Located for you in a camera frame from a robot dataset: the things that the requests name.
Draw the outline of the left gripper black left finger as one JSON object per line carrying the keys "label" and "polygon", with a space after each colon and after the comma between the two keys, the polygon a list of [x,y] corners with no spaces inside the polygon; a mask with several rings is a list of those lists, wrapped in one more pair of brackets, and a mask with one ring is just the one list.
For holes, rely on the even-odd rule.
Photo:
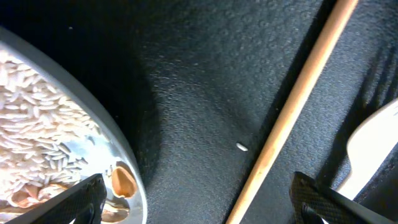
{"label": "left gripper black left finger", "polygon": [[6,224],[100,224],[106,196],[103,176],[94,174]]}

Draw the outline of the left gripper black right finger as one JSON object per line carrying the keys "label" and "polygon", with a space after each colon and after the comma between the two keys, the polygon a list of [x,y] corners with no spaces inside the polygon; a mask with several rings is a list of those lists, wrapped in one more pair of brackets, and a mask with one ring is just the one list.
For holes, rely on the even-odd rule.
{"label": "left gripper black right finger", "polygon": [[290,186],[295,222],[391,224],[392,220],[319,184],[302,172],[295,172]]}

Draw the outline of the grey plate with food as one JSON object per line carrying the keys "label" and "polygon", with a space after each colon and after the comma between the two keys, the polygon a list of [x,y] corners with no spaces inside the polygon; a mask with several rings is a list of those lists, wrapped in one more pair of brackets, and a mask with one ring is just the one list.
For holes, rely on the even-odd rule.
{"label": "grey plate with food", "polygon": [[94,174],[106,189],[100,223],[146,223],[137,161],[114,119],[57,62],[1,29],[1,222]]}

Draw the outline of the white plastic fork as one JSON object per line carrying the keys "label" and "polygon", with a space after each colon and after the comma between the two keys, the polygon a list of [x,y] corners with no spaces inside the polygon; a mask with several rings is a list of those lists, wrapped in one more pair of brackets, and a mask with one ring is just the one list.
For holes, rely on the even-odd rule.
{"label": "white plastic fork", "polygon": [[366,118],[350,136],[346,151],[350,172],[337,192],[353,200],[397,144],[397,100]]}

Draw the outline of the round black serving tray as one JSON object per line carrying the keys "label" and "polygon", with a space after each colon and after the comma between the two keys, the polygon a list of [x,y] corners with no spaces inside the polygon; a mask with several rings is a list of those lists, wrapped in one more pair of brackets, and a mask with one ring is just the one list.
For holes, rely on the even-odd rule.
{"label": "round black serving tray", "polygon": [[[1,25],[78,79],[128,139],[149,223],[224,223],[333,1],[2,1]],[[397,96],[397,2],[360,1],[244,223],[293,223]]]}

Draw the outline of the wooden chopstick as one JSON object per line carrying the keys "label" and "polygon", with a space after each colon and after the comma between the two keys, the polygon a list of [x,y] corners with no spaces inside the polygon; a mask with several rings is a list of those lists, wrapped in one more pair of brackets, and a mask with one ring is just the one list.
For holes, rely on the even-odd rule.
{"label": "wooden chopstick", "polygon": [[282,150],[358,0],[338,0],[257,158],[226,224],[239,224]]}

